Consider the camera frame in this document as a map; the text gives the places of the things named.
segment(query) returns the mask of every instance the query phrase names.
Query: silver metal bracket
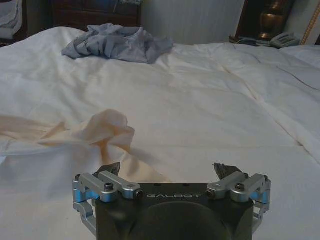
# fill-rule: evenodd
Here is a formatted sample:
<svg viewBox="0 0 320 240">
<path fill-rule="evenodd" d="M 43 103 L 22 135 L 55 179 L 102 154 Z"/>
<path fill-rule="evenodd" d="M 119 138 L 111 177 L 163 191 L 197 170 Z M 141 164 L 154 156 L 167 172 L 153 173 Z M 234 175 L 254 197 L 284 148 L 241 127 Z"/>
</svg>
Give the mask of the silver metal bracket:
<svg viewBox="0 0 320 240">
<path fill-rule="evenodd" d="M 92 205 L 96 199 L 111 203 L 118 199 L 121 193 L 125 199 L 140 199 L 143 191 L 135 182 L 128 182 L 108 171 L 79 174 L 72 181 L 73 208 L 80 212 L 83 224 L 96 236 L 97 223 Z"/>
<path fill-rule="evenodd" d="M 207 185 L 207 195 L 214 200 L 224 199 L 229 192 L 233 201 L 245 203 L 252 199 L 254 207 L 259 209 L 253 213 L 253 233 L 260 226 L 263 215 L 270 209 L 271 181 L 267 176 L 255 174 L 248 177 L 245 173 L 236 171 L 216 183 Z"/>
</svg>

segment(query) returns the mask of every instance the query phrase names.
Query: beige cloth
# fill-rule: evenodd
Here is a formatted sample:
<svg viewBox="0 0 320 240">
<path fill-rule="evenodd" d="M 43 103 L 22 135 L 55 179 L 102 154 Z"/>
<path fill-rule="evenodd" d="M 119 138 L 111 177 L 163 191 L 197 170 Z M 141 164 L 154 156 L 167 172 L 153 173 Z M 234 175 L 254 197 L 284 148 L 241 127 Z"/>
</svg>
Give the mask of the beige cloth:
<svg viewBox="0 0 320 240">
<path fill-rule="evenodd" d="M 71 129 L 66 129 L 63 122 L 46 124 L 2 115 L 0 156 L 4 161 L 10 156 L 36 156 L 47 151 L 51 155 L 52 151 L 60 151 L 61 147 L 98 147 L 102 164 L 121 162 L 119 176 L 128 181 L 169 182 L 152 167 L 129 154 L 134 134 L 135 130 L 128 126 L 127 118 L 115 110 L 96 114 Z"/>
</svg>

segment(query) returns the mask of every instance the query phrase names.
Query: wall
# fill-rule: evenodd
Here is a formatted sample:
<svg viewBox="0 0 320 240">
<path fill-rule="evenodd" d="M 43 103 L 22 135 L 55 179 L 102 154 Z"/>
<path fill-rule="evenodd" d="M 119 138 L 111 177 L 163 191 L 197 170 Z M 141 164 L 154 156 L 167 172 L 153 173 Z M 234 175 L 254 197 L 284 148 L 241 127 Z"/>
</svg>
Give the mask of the wall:
<svg viewBox="0 0 320 240">
<path fill-rule="evenodd" d="M 319 0 L 296 0 L 284 31 L 302 39 L 318 3 Z"/>
<path fill-rule="evenodd" d="M 141 24 L 179 44 L 228 42 L 245 0 L 144 0 Z"/>
<path fill-rule="evenodd" d="M 50 0 L 25 0 L 28 18 L 28 36 L 52 28 Z"/>
</svg>

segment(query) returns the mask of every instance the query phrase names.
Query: brass lamp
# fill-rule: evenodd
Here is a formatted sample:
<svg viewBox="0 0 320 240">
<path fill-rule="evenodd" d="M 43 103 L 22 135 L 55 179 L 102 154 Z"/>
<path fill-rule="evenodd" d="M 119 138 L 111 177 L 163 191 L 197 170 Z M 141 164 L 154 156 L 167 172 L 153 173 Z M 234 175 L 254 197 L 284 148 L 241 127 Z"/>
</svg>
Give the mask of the brass lamp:
<svg viewBox="0 0 320 240">
<path fill-rule="evenodd" d="M 260 25 L 261 33 L 259 39 L 271 40 L 281 33 L 285 20 L 284 8 L 288 0 L 271 0 L 266 9 L 261 13 Z"/>
</svg>

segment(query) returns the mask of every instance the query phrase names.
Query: gray cloth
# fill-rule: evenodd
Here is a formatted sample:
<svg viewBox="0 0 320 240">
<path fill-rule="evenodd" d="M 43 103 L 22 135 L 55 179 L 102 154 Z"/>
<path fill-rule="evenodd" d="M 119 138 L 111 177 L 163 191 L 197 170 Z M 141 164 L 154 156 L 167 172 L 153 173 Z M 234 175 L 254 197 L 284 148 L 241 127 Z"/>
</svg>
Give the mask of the gray cloth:
<svg viewBox="0 0 320 240">
<path fill-rule="evenodd" d="M 153 64 L 174 45 L 171 38 L 152 37 L 142 27 L 104 24 L 89 25 L 88 30 L 69 43 L 62 50 L 62 55 L 72 59 L 95 55 L 107 59 Z"/>
<path fill-rule="evenodd" d="M 22 0 L 0 3 L 0 39 L 13 39 L 23 24 Z"/>
</svg>

